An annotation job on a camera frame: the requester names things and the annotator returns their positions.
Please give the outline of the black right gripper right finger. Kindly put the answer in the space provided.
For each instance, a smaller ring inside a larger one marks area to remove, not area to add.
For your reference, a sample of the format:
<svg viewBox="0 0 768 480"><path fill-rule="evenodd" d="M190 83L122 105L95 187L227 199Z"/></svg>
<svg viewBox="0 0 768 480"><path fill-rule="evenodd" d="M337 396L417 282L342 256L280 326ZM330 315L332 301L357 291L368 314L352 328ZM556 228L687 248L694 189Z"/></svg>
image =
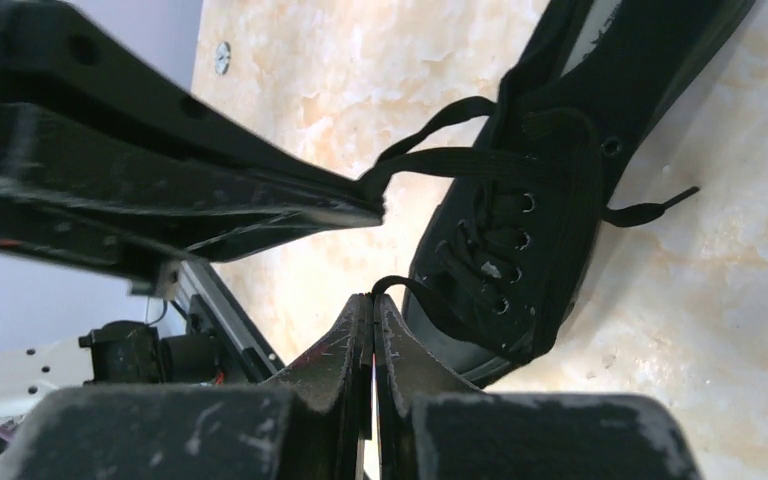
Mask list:
<svg viewBox="0 0 768 480"><path fill-rule="evenodd" d="M386 294L373 300L373 339L381 477L439 479L442 434L428 411L442 395L479 389L415 338Z"/></svg>

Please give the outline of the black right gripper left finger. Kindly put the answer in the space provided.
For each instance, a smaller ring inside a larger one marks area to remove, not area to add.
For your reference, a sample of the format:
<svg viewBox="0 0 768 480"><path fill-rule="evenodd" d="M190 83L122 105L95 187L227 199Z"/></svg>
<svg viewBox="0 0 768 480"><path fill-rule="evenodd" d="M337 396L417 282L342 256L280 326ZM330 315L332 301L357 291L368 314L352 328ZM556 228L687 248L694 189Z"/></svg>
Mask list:
<svg viewBox="0 0 768 480"><path fill-rule="evenodd" d="M368 295L352 295L330 330L263 386L264 479L364 479L371 434Z"/></svg>

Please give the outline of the black shoelace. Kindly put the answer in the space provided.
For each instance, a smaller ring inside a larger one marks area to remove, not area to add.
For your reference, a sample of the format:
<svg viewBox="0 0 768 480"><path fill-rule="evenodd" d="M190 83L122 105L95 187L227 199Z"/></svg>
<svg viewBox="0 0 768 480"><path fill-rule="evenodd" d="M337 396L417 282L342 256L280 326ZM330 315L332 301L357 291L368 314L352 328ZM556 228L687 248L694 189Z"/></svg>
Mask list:
<svg viewBox="0 0 768 480"><path fill-rule="evenodd" d="M440 285L411 280L408 288L447 335L486 336L507 346L564 319L602 223L620 228L650 223L695 189L661 203L609 208L597 135L572 109L527 115L515 152L418 149L435 131L496 110L483 97L447 106L418 133L385 151L361 182L380 195L402 172L479 180L467 216L435 245L438 263L431 276Z"/></svg>

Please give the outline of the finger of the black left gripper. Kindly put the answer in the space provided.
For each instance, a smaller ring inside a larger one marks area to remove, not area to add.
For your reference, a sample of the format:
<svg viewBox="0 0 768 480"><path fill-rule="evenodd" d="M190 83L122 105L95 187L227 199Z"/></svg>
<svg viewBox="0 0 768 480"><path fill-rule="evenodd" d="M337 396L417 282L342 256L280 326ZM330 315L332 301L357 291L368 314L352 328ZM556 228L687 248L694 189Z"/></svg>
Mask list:
<svg viewBox="0 0 768 480"><path fill-rule="evenodd" d="M361 194L202 103L64 2L0 1L0 105L35 105L178 160L338 180Z"/></svg>
<svg viewBox="0 0 768 480"><path fill-rule="evenodd" d="M35 105L0 105L0 251L162 295L177 263L228 262L329 230L378 226L350 184L178 160Z"/></svg>

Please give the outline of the black canvas sneaker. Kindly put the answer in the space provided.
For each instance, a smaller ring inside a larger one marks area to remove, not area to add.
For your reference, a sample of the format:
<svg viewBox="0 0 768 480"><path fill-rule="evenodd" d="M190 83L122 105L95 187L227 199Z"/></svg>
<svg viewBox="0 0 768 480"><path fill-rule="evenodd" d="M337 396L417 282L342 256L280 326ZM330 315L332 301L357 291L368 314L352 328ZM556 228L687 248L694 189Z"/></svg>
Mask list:
<svg viewBox="0 0 768 480"><path fill-rule="evenodd" d="M403 315L441 362L485 387L549 352L600 227L674 199L610 207L635 151L735 32L748 1L551 1L475 145L522 173L456 179L410 267Z"/></svg>

